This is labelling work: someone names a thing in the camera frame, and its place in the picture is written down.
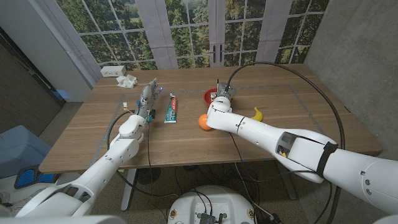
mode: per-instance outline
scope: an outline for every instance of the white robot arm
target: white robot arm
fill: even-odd
[[[398,161],[337,148],[327,136],[282,129],[232,113],[231,93],[219,92],[207,112],[207,125],[228,131],[271,153],[289,170],[320,183],[323,179],[390,214],[398,214]]]
[[[91,212],[98,194],[104,189],[110,178],[126,161],[133,158],[139,148],[146,127],[149,112],[157,95],[155,78],[142,91],[139,108],[119,128],[119,134],[113,139],[106,154],[98,159],[78,179],[69,183],[49,187],[30,200],[16,217],[73,216],[87,215]]]

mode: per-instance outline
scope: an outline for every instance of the yellow banana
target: yellow banana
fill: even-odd
[[[257,108],[255,107],[254,110],[256,111],[256,115],[254,115],[254,117],[252,117],[251,119],[255,119],[256,121],[261,121],[262,120],[262,113],[257,110]]]

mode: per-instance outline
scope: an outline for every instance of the white rag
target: white rag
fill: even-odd
[[[132,75],[120,76],[116,80],[119,83],[118,86],[123,88],[134,88],[134,85],[137,84],[137,78]]]

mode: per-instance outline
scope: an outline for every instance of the wooden table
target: wooden table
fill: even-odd
[[[335,104],[343,121],[346,148],[351,151],[376,155],[382,146],[333,96],[330,90],[305,65],[288,67],[305,75],[318,85]],[[156,117],[150,123],[149,153],[152,167],[182,166],[239,162],[239,154],[228,133],[204,131],[198,118],[207,112],[203,94],[216,86],[216,79],[227,82],[236,67],[193,68],[178,70],[148,70],[128,72],[138,79],[134,89],[116,86],[115,78],[102,78],[75,117],[48,153],[40,171],[45,173],[79,172],[86,170],[106,152],[106,133],[117,115],[123,112],[122,102],[135,109],[136,101],[144,85],[153,78],[159,79],[164,91],[156,102]],[[252,117],[253,108],[262,111],[262,122],[280,128],[302,128],[324,133],[340,141],[335,117],[325,100],[306,82],[294,74],[270,65],[246,67],[231,82],[237,88],[232,101],[233,111]],[[177,123],[165,124],[169,93],[177,97]],[[127,119],[120,119],[111,133],[113,139],[119,126]],[[140,143],[137,155],[122,168],[148,167],[147,132]],[[235,137],[245,161],[271,159],[271,155],[255,145]]]

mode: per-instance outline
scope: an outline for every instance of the toothpaste box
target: toothpaste box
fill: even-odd
[[[170,94],[169,108],[167,109],[166,118],[164,123],[176,123],[177,122],[177,98]]]

